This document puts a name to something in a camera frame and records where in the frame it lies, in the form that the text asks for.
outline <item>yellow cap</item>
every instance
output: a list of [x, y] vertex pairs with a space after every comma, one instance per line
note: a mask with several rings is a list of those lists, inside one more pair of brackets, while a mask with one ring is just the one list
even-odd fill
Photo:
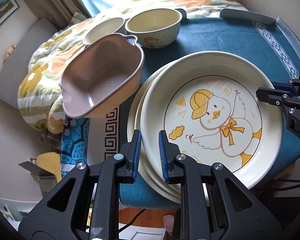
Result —
[[190, 98], [190, 106], [193, 110], [192, 119], [198, 119], [206, 114], [208, 101], [212, 96], [213, 93], [206, 89], [200, 89], [193, 93]]

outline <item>metal bolt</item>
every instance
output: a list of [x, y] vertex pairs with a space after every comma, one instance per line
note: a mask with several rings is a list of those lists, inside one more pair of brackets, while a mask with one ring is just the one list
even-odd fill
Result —
[[87, 165], [85, 163], [78, 163], [77, 164], [77, 169], [78, 170], [83, 170], [87, 167]]
[[122, 160], [123, 159], [123, 154], [121, 153], [117, 153], [113, 156], [113, 158], [115, 158], [116, 160]]
[[184, 154], [178, 154], [178, 155], [177, 155], [177, 159], [178, 159], [179, 161], [183, 161], [185, 158], [186, 158], [186, 156], [185, 156]]
[[221, 163], [215, 163], [213, 167], [218, 171], [223, 169], [223, 165]]

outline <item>yellow bow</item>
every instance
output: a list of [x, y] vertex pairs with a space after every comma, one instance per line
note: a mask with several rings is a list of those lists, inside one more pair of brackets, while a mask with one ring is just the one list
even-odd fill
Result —
[[242, 133], [244, 132], [243, 127], [234, 127], [235, 125], [237, 125], [237, 122], [233, 118], [230, 118], [229, 123], [227, 125], [220, 127], [220, 130], [222, 131], [223, 136], [224, 137], [229, 136], [229, 146], [234, 145], [231, 130], [239, 131]]

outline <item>stacked plate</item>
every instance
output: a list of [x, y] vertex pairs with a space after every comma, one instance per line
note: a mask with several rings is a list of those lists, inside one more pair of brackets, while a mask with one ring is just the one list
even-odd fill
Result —
[[257, 100], [259, 87], [273, 88], [255, 65], [220, 51], [190, 54], [157, 70], [140, 88], [128, 118], [128, 140], [134, 129], [142, 133], [143, 179], [180, 203], [180, 185], [162, 178], [158, 132], [166, 130], [180, 152], [207, 165], [221, 162], [247, 188], [256, 185], [282, 140], [280, 110]]

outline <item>brown plastic container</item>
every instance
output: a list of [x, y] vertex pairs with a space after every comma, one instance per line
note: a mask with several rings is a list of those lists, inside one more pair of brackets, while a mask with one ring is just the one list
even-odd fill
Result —
[[144, 53], [137, 40], [133, 35], [113, 33], [93, 43], [70, 62], [60, 82], [67, 116], [104, 116], [137, 91], [144, 63]]

